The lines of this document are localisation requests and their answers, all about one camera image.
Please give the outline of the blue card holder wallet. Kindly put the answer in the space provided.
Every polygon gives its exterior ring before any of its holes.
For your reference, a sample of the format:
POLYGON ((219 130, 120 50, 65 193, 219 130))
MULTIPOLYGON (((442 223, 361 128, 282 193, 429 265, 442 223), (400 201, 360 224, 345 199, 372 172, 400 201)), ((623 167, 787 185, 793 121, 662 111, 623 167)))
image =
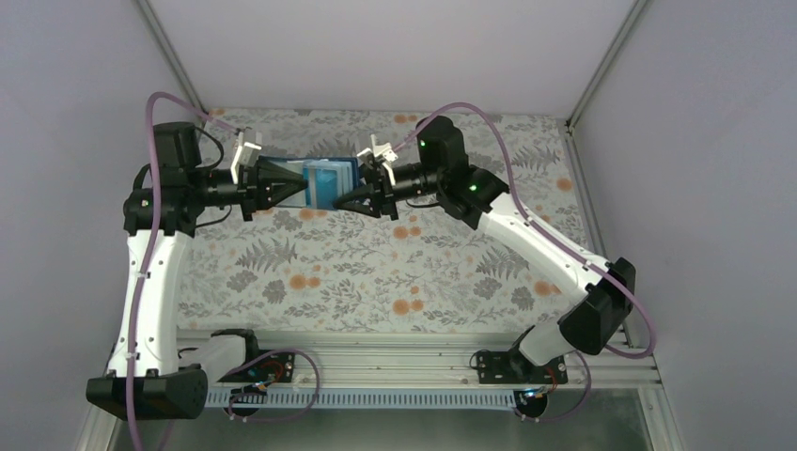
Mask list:
POLYGON ((260 156, 258 162, 300 174, 307 187, 278 203, 282 208, 334 210, 333 201, 360 184, 359 163, 354 157, 278 158, 260 156))

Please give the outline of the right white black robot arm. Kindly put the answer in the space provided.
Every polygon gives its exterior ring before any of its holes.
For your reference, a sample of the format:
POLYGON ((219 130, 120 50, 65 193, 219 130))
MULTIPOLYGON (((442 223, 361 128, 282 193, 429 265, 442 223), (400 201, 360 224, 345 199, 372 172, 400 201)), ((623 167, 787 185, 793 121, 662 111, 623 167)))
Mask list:
POLYGON ((575 350, 599 354, 633 311, 634 266, 570 240, 529 209, 509 180, 470 163, 463 133, 450 118, 426 117, 415 132, 418 162, 394 167, 395 149, 373 143, 358 155, 363 185, 338 197, 334 208, 397 219, 398 202, 432 194, 449 217, 535 265, 573 306, 515 340, 508 367, 516 380, 535 380, 547 363, 575 350))

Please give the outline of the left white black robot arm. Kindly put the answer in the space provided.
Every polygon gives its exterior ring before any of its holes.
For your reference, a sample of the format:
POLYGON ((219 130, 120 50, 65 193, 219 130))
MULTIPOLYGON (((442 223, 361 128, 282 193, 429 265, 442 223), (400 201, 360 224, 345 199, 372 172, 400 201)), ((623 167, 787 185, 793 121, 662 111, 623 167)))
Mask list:
POLYGON ((198 217, 209 208, 237 207, 244 220, 306 187, 304 179, 262 155, 259 132, 240 129, 229 168, 203 165, 203 131, 190 122, 153 126, 148 135, 152 182, 137 180, 123 205, 129 276, 122 323, 105 373, 86 384, 87 401, 115 417, 194 419, 209 387, 227 373, 240 381, 261 368, 254 334, 211 336, 180 357, 176 315, 198 217))

